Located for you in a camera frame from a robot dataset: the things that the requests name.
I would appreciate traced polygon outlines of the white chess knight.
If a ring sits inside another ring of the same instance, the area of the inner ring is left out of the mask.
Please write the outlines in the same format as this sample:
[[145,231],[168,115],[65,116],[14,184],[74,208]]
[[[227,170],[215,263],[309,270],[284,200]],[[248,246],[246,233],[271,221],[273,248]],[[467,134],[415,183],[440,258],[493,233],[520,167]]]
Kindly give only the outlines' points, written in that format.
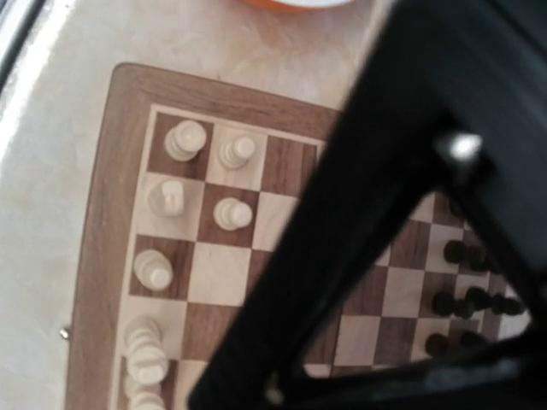
[[156,184],[147,196],[147,203],[156,216],[181,216],[185,210],[184,184],[175,179]]

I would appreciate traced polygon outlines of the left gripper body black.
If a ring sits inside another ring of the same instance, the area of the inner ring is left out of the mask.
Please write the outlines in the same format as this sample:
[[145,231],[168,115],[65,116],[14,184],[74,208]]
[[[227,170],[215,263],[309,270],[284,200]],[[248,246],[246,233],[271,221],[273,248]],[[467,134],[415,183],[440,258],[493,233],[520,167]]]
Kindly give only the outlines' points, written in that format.
[[[311,378],[306,348],[430,191],[451,197],[526,305],[521,335]],[[397,1],[191,409],[546,406],[546,4]]]

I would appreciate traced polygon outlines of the wooden chess board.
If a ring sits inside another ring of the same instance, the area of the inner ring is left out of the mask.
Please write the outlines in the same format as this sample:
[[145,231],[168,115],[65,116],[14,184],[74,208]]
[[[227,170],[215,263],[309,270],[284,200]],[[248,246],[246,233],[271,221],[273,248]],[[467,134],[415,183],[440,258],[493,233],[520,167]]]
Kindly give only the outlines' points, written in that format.
[[[128,409],[124,330],[140,316],[162,334],[166,409],[185,408],[272,254],[336,116],[330,108],[188,74],[132,64],[114,70],[81,246],[66,408]],[[183,120],[207,134],[188,162],[164,149],[166,134]],[[228,169],[219,149],[242,135],[255,140],[256,152],[243,167]],[[159,217],[147,196],[169,179],[184,184],[185,210]],[[215,205],[226,197],[252,208],[247,227],[225,231],[215,223]],[[482,332],[488,324],[493,341],[521,332],[525,313],[459,319],[432,312],[440,290],[461,297],[477,285],[516,298],[503,278],[446,262],[451,239],[479,244],[448,199],[431,194],[316,339],[303,360],[306,373],[343,376],[425,359],[433,333],[454,341],[457,331]],[[133,260],[146,249],[171,262],[165,290],[148,290],[134,275]]]

